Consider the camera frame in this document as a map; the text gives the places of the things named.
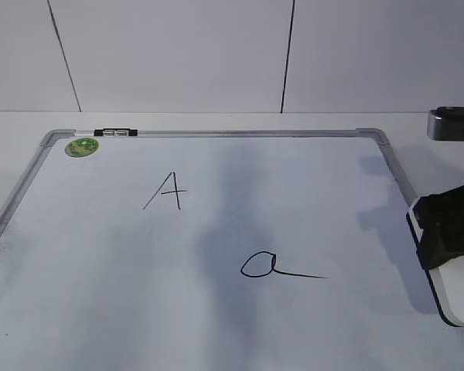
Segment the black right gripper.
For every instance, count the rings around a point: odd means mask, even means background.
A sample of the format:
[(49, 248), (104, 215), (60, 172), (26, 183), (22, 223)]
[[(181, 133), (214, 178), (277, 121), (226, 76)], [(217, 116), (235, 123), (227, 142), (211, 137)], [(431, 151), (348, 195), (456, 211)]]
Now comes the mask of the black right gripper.
[(421, 197), (411, 210), (422, 230), (417, 255), (423, 269), (464, 255), (464, 185)]

